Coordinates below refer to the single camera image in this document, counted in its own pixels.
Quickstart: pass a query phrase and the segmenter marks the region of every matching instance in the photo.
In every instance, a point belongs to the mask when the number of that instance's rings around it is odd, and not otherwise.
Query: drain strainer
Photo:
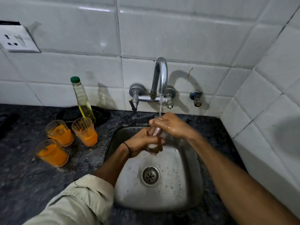
[[[154,185],[159,179],[159,171],[153,167],[148,166],[142,170],[142,180],[148,185]]]

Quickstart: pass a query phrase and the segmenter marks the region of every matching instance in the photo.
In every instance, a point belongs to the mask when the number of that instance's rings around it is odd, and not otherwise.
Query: rolled-up sleeve
[[[46,208],[24,225],[88,224],[107,221],[113,206],[113,186],[93,175],[72,182]]]

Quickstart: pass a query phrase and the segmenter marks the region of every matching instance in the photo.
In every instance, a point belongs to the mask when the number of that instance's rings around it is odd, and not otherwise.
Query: electrical socket
[[[0,25],[0,43],[8,52],[40,53],[27,29],[22,25]]]

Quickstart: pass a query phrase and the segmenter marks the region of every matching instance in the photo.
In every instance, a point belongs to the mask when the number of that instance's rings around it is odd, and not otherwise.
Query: black thread bracelet
[[[125,142],[123,142],[123,144],[125,144],[126,146],[127,146],[127,148],[128,148],[128,151],[129,151],[129,158],[131,158],[131,151],[130,151],[130,147],[125,143]]]

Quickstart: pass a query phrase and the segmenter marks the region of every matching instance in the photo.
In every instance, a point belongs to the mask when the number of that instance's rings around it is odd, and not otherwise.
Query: green bottle cap
[[[80,78],[77,77],[77,76],[71,77],[70,80],[71,80],[71,82],[72,82],[73,84],[76,84],[76,83],[79,83],[79,82],[80,82]]]

